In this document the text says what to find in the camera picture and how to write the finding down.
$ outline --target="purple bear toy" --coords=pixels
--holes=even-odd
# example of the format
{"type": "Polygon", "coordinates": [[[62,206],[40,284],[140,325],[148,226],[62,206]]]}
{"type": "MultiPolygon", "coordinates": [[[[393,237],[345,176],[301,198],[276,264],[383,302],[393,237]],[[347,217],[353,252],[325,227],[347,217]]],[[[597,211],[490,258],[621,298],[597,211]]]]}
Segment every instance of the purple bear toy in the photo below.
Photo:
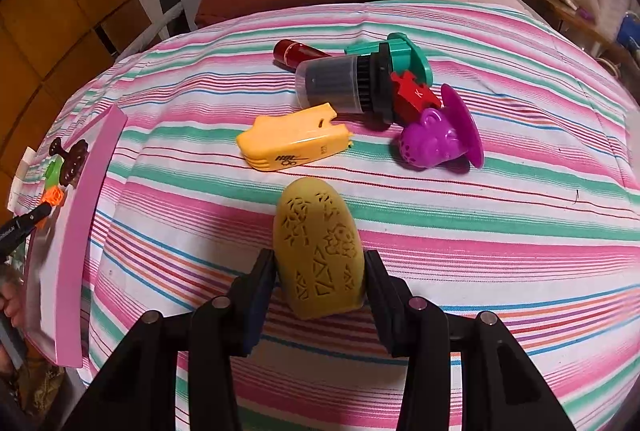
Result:
{"type": "Polygon", "coordinates": [[[430,169],[466,154],[474,167],[481,168],[484,151],[474,119],[451,86],[443,84],[440,94],[442,109],[428,107],[419,122],[402,131],[402,158],[412,166],[430,169]]]}

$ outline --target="dark red cylinder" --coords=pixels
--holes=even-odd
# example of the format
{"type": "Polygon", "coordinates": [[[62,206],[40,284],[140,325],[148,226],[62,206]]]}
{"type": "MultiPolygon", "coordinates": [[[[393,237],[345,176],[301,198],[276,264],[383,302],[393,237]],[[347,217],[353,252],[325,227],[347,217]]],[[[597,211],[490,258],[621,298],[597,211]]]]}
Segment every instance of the dark red cylinder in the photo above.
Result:
{"type": "Polygon", "coordinates": [[[291,39],[283,39],[273,47],[273,58],[295,70],[300,62],[331,57],[329,54],[291,39]]]}

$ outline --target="person's hand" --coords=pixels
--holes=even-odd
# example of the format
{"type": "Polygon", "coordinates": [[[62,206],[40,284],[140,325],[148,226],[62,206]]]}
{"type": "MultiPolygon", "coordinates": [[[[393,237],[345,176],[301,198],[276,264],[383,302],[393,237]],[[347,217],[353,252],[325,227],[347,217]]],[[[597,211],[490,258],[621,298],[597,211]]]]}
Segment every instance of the person's hand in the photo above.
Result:
{"type": "MultiPolygon", "coordinates": [[[[22,302],[20,301],[20,288],[11,281],[5,281],[0,287],[0,310],[11,319],[11,324],[21,328],[24,322],[22,302]]],[[[10,377],[14,373],[14,363],[11,357],[0,345],[0,375],[10,377]]]]}

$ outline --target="green toy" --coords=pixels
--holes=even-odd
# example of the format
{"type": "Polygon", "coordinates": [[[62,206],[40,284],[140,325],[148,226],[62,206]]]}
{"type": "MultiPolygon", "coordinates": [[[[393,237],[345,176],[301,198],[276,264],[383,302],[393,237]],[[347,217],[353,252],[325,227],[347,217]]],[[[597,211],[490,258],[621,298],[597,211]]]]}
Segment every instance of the green toy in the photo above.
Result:
{"type": "MultiPolygon", "coordinates": [[[[386,42],[391,50],[391,61],[394,66],[394,72],[401,75],[404,71],[409,70],[415,75],[417,84],[426,84],[431,88],[433,84],[433,72],[427,62],[427,58],[418,46],[405,35],[400,32],[393,32],[386,37],[386,42]]],[[[378,51],[380,42],[357,43],[344,49],[347,55],[366,55],[378,51]]]]}
{"type": "Polygon", "coordinates": [[[62,164],[64,160],[60,158],[58,155],[55,155],[49,165],[47,166],[47,170],[44,172],[44,190],[48,191],[50,188],[57,186],[60,181],[60,170],[62,169],[62,164]]]}

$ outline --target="tablecloth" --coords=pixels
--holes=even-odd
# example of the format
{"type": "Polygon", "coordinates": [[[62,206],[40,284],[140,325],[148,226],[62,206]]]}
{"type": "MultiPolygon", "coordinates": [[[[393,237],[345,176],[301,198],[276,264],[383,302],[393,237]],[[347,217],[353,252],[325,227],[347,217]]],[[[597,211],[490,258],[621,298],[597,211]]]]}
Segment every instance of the tablecloth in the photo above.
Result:
{"type": "MultiPolygon", "coordinates": [[[[85,381],[144,311],[191,311],[249,271],[271,246],[281,191],[305,175],[340,192],[364,247],[379,249],[414,295],[461,315],[495,311],[578,429],[599,429],[638,376],[640,191],[625,138],[625,112],[636,106],[596,62],[528,16],[450,2],[326,5],[168,39],[66,103],[21,208],[37,201],[52,138],[65,141],[114,104],[129,119],[84,264],[85,381]],[[433,90],[446,82],[468,105],[483,169],[402,166],[400,128],[353,117],[344,153],[274,173],[244,162],[236,136],[257,115],[298,108],[293,75],[273,64],[277,40],[338,54],[395,31],[425,51],[433,90]]],[[[276,289],[260,343],[232,369],[246,429],[388,429],[406,361],[386,354],[366,306],[303,322],[276,289]]],[[[455,429],[459,356],[452,372],[455,429]]],[[[188,429],[183,355],[176,406],[177,428],[188,429]]]]}

